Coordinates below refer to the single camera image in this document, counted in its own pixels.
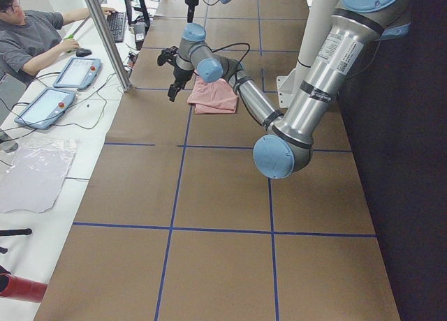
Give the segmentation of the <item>pink snoopy t-shirt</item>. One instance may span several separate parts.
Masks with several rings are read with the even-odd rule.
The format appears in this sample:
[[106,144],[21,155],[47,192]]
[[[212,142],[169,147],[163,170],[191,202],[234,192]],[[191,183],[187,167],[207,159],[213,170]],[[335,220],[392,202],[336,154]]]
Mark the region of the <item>pink snoopy t-shirt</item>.
[[206,83],[198,76],[187,103],[194,106],[196,114],[235,114],[238,97],[223,79]]

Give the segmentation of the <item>black keyboard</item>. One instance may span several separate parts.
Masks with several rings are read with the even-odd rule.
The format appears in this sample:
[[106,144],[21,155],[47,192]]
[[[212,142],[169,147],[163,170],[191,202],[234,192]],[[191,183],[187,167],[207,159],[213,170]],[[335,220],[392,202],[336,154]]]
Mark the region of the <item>black keyboard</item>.
[[116,43],[122,43],[124,41],[125,28],[126,28],[126,13],[113,12],[106,18],[110,33],[113,40]]

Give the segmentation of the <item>upper teach pendant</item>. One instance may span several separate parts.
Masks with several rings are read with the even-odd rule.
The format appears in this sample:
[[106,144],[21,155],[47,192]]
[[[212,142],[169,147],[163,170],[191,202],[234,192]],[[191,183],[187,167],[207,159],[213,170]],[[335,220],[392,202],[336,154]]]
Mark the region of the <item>upper teach pendant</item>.
[[101,67],[99,58],[71,57],[54,81],[53,87],[85,90],[94,83]]

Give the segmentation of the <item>teach pendant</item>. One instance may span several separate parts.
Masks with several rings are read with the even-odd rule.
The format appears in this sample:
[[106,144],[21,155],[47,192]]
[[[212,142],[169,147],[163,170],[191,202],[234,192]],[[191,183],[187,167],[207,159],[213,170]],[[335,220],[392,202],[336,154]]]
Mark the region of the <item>teach pendant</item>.
[[75,92],[47,87],[27,105],[14,122],[33,129],[47,129],[72,105]]
[[101,67],[99,58],[71,57],[54,81],[53,87],[85,90],[94,83]]

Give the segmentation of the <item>black computer mouse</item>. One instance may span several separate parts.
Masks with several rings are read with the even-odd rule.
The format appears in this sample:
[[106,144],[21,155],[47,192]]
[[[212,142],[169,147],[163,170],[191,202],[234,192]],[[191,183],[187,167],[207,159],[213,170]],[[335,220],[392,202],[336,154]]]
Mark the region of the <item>black computer mouse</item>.
[[78,48],[75,52],[76,57],[87,57],[92,54],[92,51],[85,48]]

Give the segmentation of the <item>lower teach pendant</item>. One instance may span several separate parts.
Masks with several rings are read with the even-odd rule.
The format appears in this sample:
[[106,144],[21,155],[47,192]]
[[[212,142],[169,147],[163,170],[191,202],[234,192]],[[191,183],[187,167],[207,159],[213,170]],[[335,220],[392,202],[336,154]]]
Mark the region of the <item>lower teach pendant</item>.
[[47,87],[27,105],[14,122],[33,129],[47,129],[72,105],[75,92]]

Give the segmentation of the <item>seated person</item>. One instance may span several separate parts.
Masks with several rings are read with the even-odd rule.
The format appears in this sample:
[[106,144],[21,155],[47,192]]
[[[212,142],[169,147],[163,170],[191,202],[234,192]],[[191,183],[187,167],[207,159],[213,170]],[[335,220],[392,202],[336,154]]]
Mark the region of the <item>seated person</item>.
[[88,8],[67,13],[23,10],[20,0],[1,0],[1,72],[30,84],[61,54],[80,48],[76,39],[63,39],[59,30],[89,14]]

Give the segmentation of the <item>clear plastic bag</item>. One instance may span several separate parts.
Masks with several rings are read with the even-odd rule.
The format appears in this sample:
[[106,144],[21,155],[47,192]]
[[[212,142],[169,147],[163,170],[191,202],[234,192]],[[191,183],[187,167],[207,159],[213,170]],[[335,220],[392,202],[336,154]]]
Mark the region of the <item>clear plastic bag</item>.
[[1,213],[43,213],[53,208],[78,152],[80,141],[51,137],[19,143],[1,178]]

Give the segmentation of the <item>black tripod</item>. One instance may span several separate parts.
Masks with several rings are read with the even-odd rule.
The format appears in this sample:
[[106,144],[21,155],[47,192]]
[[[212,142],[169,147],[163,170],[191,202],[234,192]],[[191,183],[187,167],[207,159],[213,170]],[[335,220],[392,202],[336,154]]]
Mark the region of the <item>black tripod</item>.
[[[29,236],[33,233],[33,230],[31,228],[21,228],[21,229],[10,229],[10,230],[1,230],[1,237],[7,237],[8,240],[12,237],[18,237],[18,236]],[[7,254],[7,252],[10,250],[11,246],[14,246],[15,244],[9,244],[7,247],[1,246],[1,254]]]

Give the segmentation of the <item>red cylinder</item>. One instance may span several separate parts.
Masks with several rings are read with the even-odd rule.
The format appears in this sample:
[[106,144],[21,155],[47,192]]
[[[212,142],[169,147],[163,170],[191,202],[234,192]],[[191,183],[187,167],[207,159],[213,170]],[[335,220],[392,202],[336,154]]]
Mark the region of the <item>red cylinder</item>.
[[1,297],[40,303],[43,300],[47,284],[32,281],[12,274],[1,274]]

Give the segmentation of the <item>aluminium frame post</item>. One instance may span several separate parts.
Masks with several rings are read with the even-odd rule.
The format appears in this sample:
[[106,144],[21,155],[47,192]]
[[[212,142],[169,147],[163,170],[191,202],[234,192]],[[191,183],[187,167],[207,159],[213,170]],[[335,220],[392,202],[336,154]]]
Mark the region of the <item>aluminium frame post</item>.
[[98,31],[99,37],[103,43],[115,74],[117,75],[119,83],[121,84],[123,91],[127,92],[131,88],[129,75],[124,69],[122,59],[108,28],[103,9],[98,0],[85,0],[85,3],[89,9],[91,18],[93,19],[96,30]]

